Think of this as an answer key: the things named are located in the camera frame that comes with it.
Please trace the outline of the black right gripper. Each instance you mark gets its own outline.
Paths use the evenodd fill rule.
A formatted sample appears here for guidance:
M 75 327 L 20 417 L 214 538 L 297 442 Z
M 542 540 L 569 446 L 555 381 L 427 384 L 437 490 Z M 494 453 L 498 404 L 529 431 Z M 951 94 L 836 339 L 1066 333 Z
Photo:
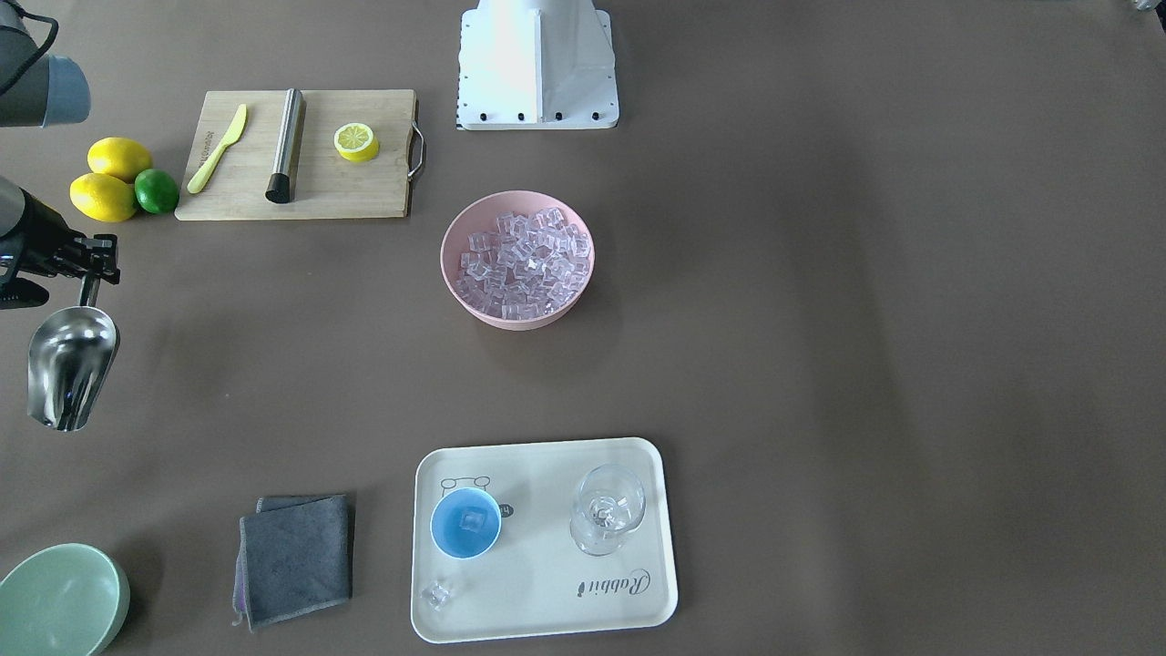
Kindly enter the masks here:
M 69 228 L 58 212 L 26 190 L 1 191 L 1 306 L 3 310 L 42 306 L 45 287 L 21 273 L 40 277 L 70 277 L 83 282 L 82 303 L 96 298 L 98 280 L 117 285 L 118 237 L 87 237 Z

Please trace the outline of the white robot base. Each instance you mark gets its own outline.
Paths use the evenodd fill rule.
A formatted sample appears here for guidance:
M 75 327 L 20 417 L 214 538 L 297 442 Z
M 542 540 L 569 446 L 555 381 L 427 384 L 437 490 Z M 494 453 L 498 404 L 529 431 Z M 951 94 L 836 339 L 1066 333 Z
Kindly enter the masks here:
M 459 24 L 456 128 L 618 125 L 611 16 L 591 1 L 479 1 Z

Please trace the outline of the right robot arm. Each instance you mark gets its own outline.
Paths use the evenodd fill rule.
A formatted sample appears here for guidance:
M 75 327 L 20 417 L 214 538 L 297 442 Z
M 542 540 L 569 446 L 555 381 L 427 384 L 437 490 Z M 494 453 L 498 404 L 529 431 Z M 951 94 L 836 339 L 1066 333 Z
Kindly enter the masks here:
M 33 14 L 16 1 L 1 8 L 1 125 L 82 124 L 90 115 L 87 79 L 69 57 L 50 54 L 59 23 Z M 94 298 L 100 280 L 117 285 L 118 238 L 84 235 L 8 178 L 1 179 L 1 306 L 42 306 L 49 299 L 37 277 L 79 278 L 83 302 Z

